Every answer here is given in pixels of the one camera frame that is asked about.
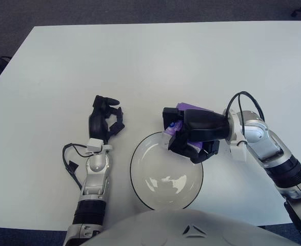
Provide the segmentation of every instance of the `black cable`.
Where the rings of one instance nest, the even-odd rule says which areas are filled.
[[[65,168],[66,168],[66,170],[67,170],[67,172],[70,174],[70,176],[74,179],[74,181],[76,182],[76,184],[77,184],[77,186],[79,187],[79,189],[81,190],[82,189],[82,185],[81,185],[81,183],[78,181],[78,179],[77,179],[77,177],[76,177],[76,175],[75,175],[75,172],[71,169],[71,167],[68,165],[68,163],[67,163],[67,161],[66,161],[66,159],[65,159],[65,152],[66,152],[66,150],[69,148],[69,147],[73,147],[74,149],[75,149],[75,151],[79,154],[79,156],[81,156],[81,157],[84,157],[84,158],[86,158],[86,157],[90,157],[90,156],[92,156],[92,155],[94,155],[94,154],[91,154],[91,155],[82,155],[78,150],[77,150],[77,148],[76,148],[76,146],[79,146],[79,147],[82,147],[82,148],[86,148],[86,146],[85,145],[80,145],[80,144],[78,144],[78,143],[69,143],[69,144],[67,144],[67,145],[65,145],[64,147],[63,147],[63,162],[64,162],[64,165],[65,165]]]
[[[67,172],[70,174],[70,176],[74,179],[74,181],[76,182],[77,186],[79,187],[79,189],[81,190],[82,189],[82,185],[81,183],[78,181],[75,173],[73,172],[73,170],[70,168],[70,166],[68,165],[68,163],[66,162],[66,159],[65,159],[65,151],[71,147],[73,144],[72,143],[69,143],[67,145],[65,145],[63,147],[63,162],[64,162],[64,165],[65,165],[65,168],[67,170]]]
[[[244,114],[242,110],[242,105],[240,104],[240,95],[238,96],[238,104],[239,104],[239,110],[240,114],[242,116],[242,130],[243,130],[243,136],[245,136],[245,122],[244,122]]]
[[[251,94],[249,94],[247,91],[240,91],[240,92],[238,92],[237,94],[235,94],[235,95],[231,98],[231,100],[229,101],[229,104],[228,104],[228,106],[227,106],[227,109],[226,109],[226,115],[225,115],[226,119],[228,119],[228,114],[229,114],[229,110],[230,110],[230,107],[231,107],[231,105],[232,105],[232,102],[233,102],[233,101],[235,100],[235,98],[236,98],[237,96],[239,96],[239,95],[245,95],[245,96],[247,96],[248,98],[250,98],[250,99],[252,100],[252,102],[254,103],[256,109],[258,110],[258,114],[259,114],[260,118],[261,118],[263,121],[265,121],[265,119],[264,119],[264,114],[263,114],[263,111],[262,111],[261,107],[259,106],[258,102],[255,100],[255,98],[254,98]]]
[[[82,155],[82,154],[80,154],[79,153],[79,151],[77,150],[77,148],[75,147],[75,145],[73,145],[73,148],[76,150],[76,152],[78,153],[78,155],[80,156],[80,157],[90,157],[90,156],[92,156],[92,155],[94,155],[94,154],[91,154],[91,155]]]

